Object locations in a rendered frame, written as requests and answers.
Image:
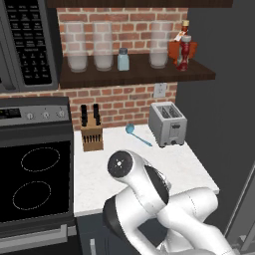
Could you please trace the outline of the dark wooden upper shelf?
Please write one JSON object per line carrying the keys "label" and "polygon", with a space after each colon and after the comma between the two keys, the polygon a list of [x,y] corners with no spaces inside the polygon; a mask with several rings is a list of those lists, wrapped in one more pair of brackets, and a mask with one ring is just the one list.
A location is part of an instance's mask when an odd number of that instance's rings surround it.
{"label": "dark wooden upper shelf", "polygon": [[231,8],[233,0],[47,0],[49,8]]}

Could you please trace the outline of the wooden knife block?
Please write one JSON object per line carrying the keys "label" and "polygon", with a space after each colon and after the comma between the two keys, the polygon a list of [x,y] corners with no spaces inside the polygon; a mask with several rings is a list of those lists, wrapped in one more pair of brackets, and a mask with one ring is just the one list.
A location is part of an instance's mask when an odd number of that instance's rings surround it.
{"label": "wooden knife block", "polygon": [[84,151],[102,150],[103,145],[103,127],[101,125],[101,116],[99,105],[93,105],[93,111],[89,114],[86,105],[81,105],[81,134]]}

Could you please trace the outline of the clear glass jar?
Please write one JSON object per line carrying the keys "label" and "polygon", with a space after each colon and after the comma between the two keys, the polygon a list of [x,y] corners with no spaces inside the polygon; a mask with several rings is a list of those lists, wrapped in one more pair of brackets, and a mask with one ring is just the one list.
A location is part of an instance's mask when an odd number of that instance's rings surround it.
{"label": "clear glass jar", "polygon": [[94,63],[98,71],[106,72],[112,68],[113,39],[110,22],[93,23]]}
{"label": "clear glass jar", "polygon": [[167,64],[170,27],[168,21],[151,23],[149,63],[154,69],[163,69]]}
{"label": "clear glass jar", "polygon": [[68,65],[73,73],[82,73],[87,69],[86,36],[82,21],[64,23]]}

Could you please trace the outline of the black hob with oven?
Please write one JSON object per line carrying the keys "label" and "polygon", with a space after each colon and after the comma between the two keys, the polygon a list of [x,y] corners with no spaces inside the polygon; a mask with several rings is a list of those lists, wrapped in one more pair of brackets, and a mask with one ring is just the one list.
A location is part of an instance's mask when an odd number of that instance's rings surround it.
{"label": "black hob with oven", "polygon": [[68,241],[0,255],[82,255],[66,97],[0,100],[0,238],[68,226]]}

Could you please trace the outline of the blue ladle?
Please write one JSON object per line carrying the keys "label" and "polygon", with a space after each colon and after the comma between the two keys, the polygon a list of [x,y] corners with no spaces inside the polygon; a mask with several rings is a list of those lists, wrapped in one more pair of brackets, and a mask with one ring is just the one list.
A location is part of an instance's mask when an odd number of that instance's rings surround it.
{"label": "blue ladle", "polygon": [[125,131],[128,135],[131,135],[148,146],[152,146],[152,142],[147,138],[147,136],[139,130],[139,127],[135,124],[127,124]]}

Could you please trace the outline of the red condiment bottle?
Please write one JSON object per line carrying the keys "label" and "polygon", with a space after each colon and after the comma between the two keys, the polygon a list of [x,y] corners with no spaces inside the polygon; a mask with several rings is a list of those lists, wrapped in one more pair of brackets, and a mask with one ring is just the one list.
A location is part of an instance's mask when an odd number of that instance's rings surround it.
{"label": "red condiment bottle", "polygon": [[188,66],[188,56],[190,51],[190,36],[183,36],[179,45],[179,55],[177,58],[177,70],[184,72]]}

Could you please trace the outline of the white wall socket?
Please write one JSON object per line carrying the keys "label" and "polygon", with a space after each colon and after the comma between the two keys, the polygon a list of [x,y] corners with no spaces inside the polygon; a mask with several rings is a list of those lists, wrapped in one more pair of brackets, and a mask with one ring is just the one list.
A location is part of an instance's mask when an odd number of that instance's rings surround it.
{"label": "white wall socket", "polygon": [[167,83],[155,83],[153,89],[153,96],[155,98],[164,98]]}

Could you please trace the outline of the silver toaster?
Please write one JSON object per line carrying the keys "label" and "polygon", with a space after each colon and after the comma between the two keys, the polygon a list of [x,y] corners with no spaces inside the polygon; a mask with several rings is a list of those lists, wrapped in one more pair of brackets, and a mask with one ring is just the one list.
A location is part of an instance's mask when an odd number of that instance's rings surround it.
{"label": "silver toaster", "polygon": [[173,102],[152,103],[148,126],[160,147],[184,144],[187,118]]}

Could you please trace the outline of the black microwave oven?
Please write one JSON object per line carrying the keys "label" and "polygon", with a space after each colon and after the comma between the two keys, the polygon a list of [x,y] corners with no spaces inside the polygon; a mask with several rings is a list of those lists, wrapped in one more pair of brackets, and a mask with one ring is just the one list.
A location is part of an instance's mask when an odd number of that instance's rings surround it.
{"label": "black microwave oven", "polygon": [[0,0],[0,94],[57,90],[63,53],[46,0]]}

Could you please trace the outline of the blue shaker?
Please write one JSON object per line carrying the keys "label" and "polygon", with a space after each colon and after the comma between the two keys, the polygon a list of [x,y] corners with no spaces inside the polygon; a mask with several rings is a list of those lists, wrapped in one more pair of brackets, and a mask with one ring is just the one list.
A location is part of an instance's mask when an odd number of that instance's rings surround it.
{"label": "blue shaker", "polygon": [[128,71],[129,70],[129,57],[128,57],[128,49],[127,48],[119,49],[118,70],[119,71]]}

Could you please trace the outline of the orange condiment bottle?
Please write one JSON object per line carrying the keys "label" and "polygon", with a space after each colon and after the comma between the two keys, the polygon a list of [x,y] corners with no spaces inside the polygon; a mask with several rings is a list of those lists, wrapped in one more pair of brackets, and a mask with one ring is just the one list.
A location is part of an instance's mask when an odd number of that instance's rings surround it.
{"label": "orange condiment bottle", "polygon": [[[178,32],[178,34],[175,36],[174,40],[172,42],[168,43],[168,57],[173,60],[173,64],[177,65],[177,58],[179,54],[179,46],[181,43],[181,38],[183,36],[187,35],[189,27],[189,21],[183,20],[181,25],[181,30]],[[189,51],[189,58],[192,59],[195,55],[197,48],[196,42],[190,43],[190,51]]]}

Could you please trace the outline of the dark cupboard front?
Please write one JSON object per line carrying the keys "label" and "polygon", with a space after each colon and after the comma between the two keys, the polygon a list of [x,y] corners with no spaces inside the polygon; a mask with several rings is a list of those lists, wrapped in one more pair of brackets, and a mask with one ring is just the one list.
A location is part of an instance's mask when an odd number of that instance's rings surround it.
{"label": "dark cupboard front", "polygon": [[96,241],[97,255],[139,255],[105,226],[101,213],[79,216],[77,223],[83,255],[91,255],[90,239]]}

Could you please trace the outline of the grey fridge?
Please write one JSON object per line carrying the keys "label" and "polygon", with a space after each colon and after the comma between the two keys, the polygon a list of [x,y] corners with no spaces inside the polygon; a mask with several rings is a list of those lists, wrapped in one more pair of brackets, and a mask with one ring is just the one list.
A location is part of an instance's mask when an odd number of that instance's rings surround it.
{"label": "grey fridge", "polygon": [[255,255],[255,162],[231,215],[225,237],[238,255]]}

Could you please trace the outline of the dark wooden shelf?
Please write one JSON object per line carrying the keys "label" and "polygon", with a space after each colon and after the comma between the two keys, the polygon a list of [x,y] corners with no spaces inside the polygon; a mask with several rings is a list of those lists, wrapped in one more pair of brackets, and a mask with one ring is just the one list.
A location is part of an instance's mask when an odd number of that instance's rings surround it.
{"label": "dark wooden shelf", "polygon": [[80,89],[111,86],[128,86],[140,84],[172,83],[214,80],[216,74],[191,59],[185,72],[178,71],[169,59],[163,69],[154,69],[149,63],[149,54],[131,54],[129,70],[118,70],[118,57],[114,56],[114,64],[109,71],[98,71],[94,57],[88,57],[87,69],[82,73],[74,73],[68,65],[68,59],[63,59],[60,88]]}
{"label": "dark wooden shelf", "polygon": [[47,0],[49,8],[231,8],[233,0]]}

